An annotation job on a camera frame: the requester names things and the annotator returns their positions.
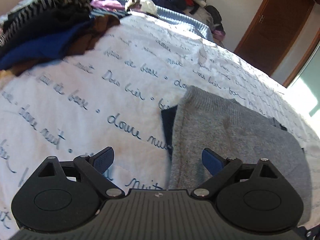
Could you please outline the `grey knit sweater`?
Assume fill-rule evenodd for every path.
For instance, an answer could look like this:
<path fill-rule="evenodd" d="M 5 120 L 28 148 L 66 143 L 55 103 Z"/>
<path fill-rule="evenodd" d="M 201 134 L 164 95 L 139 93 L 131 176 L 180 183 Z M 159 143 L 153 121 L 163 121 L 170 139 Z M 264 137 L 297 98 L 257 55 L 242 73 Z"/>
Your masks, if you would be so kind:
<path fill-rule="evenodd" d="M 267 158 L 299 193 L 304 203 L 300 224 L 310 220 L 312 185 L 305 153 L 275 118 L 194 86 L 161 116 L 171 159 L 171 189 L 192 190 L 210 178 L 201 160 L 205 148 L 247 164 Z"/>

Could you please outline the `pile of dark clothes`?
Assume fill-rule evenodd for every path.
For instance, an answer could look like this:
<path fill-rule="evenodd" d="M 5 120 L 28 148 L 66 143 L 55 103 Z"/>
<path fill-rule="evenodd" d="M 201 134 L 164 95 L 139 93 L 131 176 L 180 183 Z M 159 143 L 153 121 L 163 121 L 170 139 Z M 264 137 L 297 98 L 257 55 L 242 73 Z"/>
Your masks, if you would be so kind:
<path fill-rule="evenodd" d="M 92 50 L 128 16 L 118 1 L 29 0 L 1 17 L 1 70 L 15 75 L 50 60 Z"/>

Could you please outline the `white script-print bedspread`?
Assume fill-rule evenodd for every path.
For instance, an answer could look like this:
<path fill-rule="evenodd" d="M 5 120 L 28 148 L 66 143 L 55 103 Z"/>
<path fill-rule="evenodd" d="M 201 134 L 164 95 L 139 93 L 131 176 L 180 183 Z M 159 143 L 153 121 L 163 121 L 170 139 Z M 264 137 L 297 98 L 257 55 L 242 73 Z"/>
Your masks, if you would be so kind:
<path fill-rule="evenodd" d="M 1 239 L 17 230 L 14 195 L 50 155 L 73 160 L 112 147 L 106 172 L 124 191 L 173 187 L 161 112 L 195 86 L 275 118 L 303 150 L 301 223 L 319 223 L 319 138 L 286 89 L 187 28 L 136 13 L 80 56 L 39 64 L 1 85 Z"/>

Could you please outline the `navy blue folded sweater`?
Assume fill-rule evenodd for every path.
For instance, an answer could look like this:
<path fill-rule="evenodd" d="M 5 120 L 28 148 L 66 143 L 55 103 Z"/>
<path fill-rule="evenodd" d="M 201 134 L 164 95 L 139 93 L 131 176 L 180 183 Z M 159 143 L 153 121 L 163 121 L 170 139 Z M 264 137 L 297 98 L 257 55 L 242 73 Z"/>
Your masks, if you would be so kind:
<path fill-rule="evenodd" d="M 259 158 L 282 161 L 290 154 L 291 135 L 285 127 L 235 100 L 188 99 L 163 110 L 162 119 L 165 140 L 176 163 L 200 160 L 205 148 L 223 158 L 236 157 L 249 163 Z"/>

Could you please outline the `brown wooden door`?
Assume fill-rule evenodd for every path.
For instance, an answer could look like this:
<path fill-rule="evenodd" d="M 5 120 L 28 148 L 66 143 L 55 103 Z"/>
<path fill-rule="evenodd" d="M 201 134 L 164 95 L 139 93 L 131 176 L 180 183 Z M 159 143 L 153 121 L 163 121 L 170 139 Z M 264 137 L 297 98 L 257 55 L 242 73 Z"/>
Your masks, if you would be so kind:
<path fill-rule="evenodd" d="M 302 31 L 314 0 L 263 0 L 234 53 L 272 75 Z"/>

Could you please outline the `blue white striped basket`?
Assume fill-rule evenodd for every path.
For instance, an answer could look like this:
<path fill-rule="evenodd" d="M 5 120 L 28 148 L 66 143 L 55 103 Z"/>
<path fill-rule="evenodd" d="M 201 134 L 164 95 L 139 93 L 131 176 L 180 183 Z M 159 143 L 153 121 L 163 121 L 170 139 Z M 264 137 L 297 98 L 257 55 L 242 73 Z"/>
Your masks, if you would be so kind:
<path fill-rule="evenodd" d="M 125 3 L 128 0 L 116 0 L 116 1 L 118 1 L 122 5 L 125 5 Z M 187 15 L 180 14 L 178 12 L 172 11 L 164 7 L 156 6 L 156 8 L 157 8 L 158 18 L 160 18 L 161 20 L 171 24 L 185 23 L 185 24 L 192 25 L 196 29 L 195 31 L 196 34 L 199 34 L 202 38 L 205 38 L 208 41 L 211 41 L 211 42 L 214 41 L 210 28 L 204 23 L 194 18 L 191 18 Z"/>

